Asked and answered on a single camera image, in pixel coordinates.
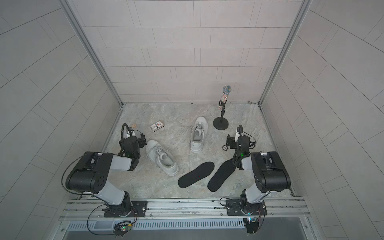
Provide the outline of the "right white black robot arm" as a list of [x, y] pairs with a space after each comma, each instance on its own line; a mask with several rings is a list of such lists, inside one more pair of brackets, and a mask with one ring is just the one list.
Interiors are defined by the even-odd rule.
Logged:
[[271, 192], [281, 192], [291, 187], [291, 178], [277, 152], [251, 153], [251, 138], [239, 125], [234, 137], [227, 137], [230, 149], [235, 153], [233, 165], [239, 170], [253, 171], [255, 183], [243, 190], [240, 209], [245, 215], [261, 213], [264, 198]]

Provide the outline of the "white sneaker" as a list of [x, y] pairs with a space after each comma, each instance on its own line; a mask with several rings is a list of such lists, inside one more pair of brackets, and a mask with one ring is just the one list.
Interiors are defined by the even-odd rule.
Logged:
[[149, 140], [146, 145], [146, 152], [147, 158], [170, 177], [174, 177], [179, 172], [179, 166], [173, 156], [159, 142]]
[[208, 132], [208, 122], [204, 117], [198, 117], [195, 125], [192, 128], [191, 136], [191, 151], [193, 153], [200, 153], [204, 147], [204, 141]]

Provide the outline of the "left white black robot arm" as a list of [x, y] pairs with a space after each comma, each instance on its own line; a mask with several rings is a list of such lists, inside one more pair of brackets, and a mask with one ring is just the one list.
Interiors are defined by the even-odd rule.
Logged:
[[130, 128], [126, 123], [121, 128], [120, 152], [115, 155], [102, 152], [85, 152], [74, 160], [76, 165], [66, 178], [61, 178], [65, 191], [74, 195], [93, 196], [106, 205], [105, 217], [138, 216], [136, 204], [130, 194], [113, 185], [110, 171], [134, 171], [141, 158], [140, 149], [147, 145], [146, 136]]

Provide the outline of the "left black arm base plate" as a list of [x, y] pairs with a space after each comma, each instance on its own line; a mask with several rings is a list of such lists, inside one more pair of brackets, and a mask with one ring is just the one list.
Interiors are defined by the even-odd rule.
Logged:
[[146, 214], [147, 205], [147, 201], [130, 201], [129, 204], [123, 202], [119, 206], [106, 207], [102, 211], [105, 218], [141, 218]]

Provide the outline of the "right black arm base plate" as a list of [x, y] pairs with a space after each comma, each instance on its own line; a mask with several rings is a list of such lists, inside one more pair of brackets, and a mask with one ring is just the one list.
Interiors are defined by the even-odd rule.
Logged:
[[264, 203], [250, 204], [240, 199], [226, 199], [224, 203], [228, 216], [266, 216], [268, 214]]

